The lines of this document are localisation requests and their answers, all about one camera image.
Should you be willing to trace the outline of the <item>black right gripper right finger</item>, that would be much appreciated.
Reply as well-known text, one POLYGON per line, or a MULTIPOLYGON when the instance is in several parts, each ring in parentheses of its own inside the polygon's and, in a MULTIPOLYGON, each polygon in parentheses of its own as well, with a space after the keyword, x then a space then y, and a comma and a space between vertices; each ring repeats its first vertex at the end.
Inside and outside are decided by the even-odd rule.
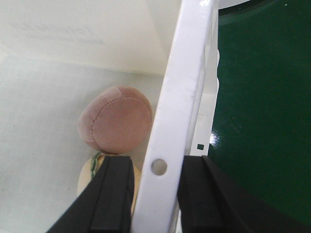
POLYGON ((185 156, 178 188, 184 233, 309 233, 247 193, 207 156, 185 156))

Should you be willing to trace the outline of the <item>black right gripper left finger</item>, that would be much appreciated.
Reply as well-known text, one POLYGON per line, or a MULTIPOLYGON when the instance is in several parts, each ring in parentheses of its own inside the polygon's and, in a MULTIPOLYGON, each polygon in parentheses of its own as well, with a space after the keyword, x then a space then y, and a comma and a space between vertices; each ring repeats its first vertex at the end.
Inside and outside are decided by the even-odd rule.
POLYGON ((133 197, 132 160, 107 156, 95 177, 48 232, 128 233, 133 197))

